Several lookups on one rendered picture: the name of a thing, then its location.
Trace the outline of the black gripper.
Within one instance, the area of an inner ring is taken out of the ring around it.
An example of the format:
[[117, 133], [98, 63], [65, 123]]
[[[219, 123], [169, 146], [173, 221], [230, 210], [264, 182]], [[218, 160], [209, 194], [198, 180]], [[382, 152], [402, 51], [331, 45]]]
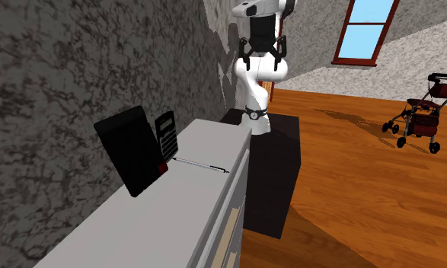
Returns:
[[[250, 18], [250, 39], [242, 37], [239, 41], [238, 57], [243, 59], [246, 70], [251, 69], [250, 56], [252, 53], [273, 52], [274, 70], [287, 54], [286, 35], [276, 38], [276, 14], [264, 17]], [[250, 50], [246, 53], [245, 46], [249, 43]]]

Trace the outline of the red framed window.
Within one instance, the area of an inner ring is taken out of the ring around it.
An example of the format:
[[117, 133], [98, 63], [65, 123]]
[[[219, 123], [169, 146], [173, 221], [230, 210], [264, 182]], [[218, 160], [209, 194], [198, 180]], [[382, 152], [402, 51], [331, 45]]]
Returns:
[[350, 0], [332, 65], [376, 67], [400, 0]]

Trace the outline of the dark robot stand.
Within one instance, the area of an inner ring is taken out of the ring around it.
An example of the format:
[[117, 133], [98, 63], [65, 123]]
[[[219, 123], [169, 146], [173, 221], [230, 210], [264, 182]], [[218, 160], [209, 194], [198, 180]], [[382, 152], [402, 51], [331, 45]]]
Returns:
[[299, 118], [269, 119], [271, 131], [250, 141], [244, 228], [280, 239], [301, 167]]

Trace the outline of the black calculator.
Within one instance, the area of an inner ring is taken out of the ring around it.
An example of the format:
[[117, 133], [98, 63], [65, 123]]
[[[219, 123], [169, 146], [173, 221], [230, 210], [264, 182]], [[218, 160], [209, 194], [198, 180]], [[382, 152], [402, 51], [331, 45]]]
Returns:
[[166, 162], [169, 162], [178, 151], [174, 112], [169, 110], [160, 115], [155, 120], [155, 128], [161, 153]]

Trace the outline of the slim white and black pen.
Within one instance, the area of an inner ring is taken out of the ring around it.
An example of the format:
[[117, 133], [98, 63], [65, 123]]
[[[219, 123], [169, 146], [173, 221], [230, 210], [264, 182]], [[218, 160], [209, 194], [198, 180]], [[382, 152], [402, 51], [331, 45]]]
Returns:
[[200, 168], [210, 169], [212, 171], [218, 171], [218, 172], [221, 172], [221, 173], [229, 173], [229, 171], [227, 171], [226, 169], [224, 169], [222, 167], [216, 167], [216, 166], [209, 165], [209, 164], [202, 164], [202, 163], [199, 163], [199, 162], [195, 162], [195, 161], [191, 161], [191, 160], [187, 160], [187, 159], [183, 159], [183, 158], [173, 157], [172, 159], [175, 160], [175, 161], [179, 161], [179, 162], [185, 163], [185, 164], [191, 164], [191, 165], [194, 165], [194, 166], [197, 166], [197, 167], [200, 167]]

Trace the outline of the black tablet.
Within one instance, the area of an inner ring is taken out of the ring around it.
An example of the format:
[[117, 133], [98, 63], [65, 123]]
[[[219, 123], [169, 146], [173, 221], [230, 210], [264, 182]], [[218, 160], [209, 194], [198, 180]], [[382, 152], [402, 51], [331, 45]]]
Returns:
[[168, 171], [141, 106], [96, 122], [94, 129], [130, 196], [137, 197]]

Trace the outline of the red rollator walker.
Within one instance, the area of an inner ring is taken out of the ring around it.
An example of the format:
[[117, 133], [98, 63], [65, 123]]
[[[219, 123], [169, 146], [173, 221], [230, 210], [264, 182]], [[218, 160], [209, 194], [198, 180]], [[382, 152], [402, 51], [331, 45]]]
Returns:
[[382, 125], [382, 132], [389, 129], [397, 134], [400, 126], [395, 124], [398, 118], [405, 122], [405, 129], [397, 140], [397, 147], [403, 148], [407, 137], [415, 135], [429, 137], [429, 152], [436, 154], [440, 150], [440, 144], [435, 141], [439, 125], [440, 110], [447, 104], [447, 74], [432, 73], [428, 75], [428, 91], [422, 98], [409, 98], [404, 110]]

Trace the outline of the grey chest of drawers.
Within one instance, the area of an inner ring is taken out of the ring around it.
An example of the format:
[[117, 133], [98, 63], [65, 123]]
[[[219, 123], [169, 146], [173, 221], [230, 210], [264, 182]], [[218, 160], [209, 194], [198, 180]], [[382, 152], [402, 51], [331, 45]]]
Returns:
[[251, 130], [194, 120], [168, 171], [137, 197], [120, 188], [34, 268], [239, 268]]

